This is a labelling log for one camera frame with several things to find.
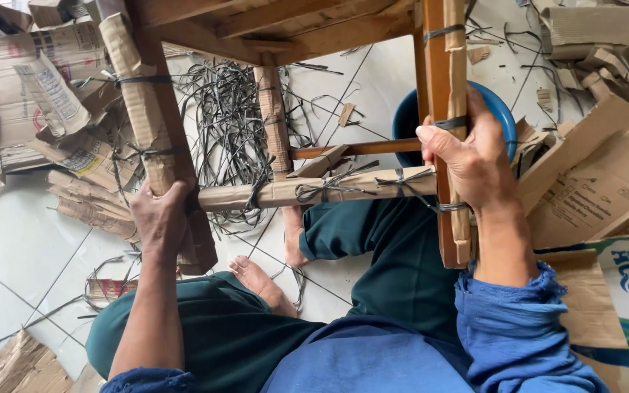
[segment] blue sleeve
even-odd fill
[[[538,262],[540,276],[525,287],[504,287],[460,274],[458,335],[472,357],[467,380],[480,392],[607,392],[590,366],[570,352],[560,325],[566,289]]]
[[[99,393],[185,393],[194,391],[195,382],[181,370],[138,367],[111,378]]]

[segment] person's left hand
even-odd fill
[[[146,180],[130,202],[143,245],[143,254],[155,254],[176,261],[186,232],[184,201],[193,190],[195,179],[177,180],[163,196],[154,196]]]

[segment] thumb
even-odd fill
[[[162,199],[165,199],[168,203],[182,203],[193,190],[193,184],[195,183],[194,179],[179,179],[171,185],[171,188],[162,196]]]
[[[436,126],[417,127],[416,136],[425,148],[447,163],[453,162],[463,151],[463,143],[458,138]]]

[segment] bare foot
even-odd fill
[[[275,315],[298,317],[295,306],[285,293],[271,280],[261,267],[244,255],[238,255],[229,263],[229,270],[248,290],[260,296]]]
[[[302,225],[302,206],[284,206],[283,219],[285,221],[285,263],[299,268],[308,264],[305,255],[300,252],[300,233],[305,230]]]

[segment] red logo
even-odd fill
[[[6,50],[8,51],[9,57],[16,58],[21,57],[23,54],[23,50],[18,47],[18,45],[14,43],[8,43],[6,46]]]
[[[45,119],[43,119],[43,112],[40,111],[40,108],[37,108],[33,113],[33,126],[35,126],[39,131],[46,126],[45,122]]]

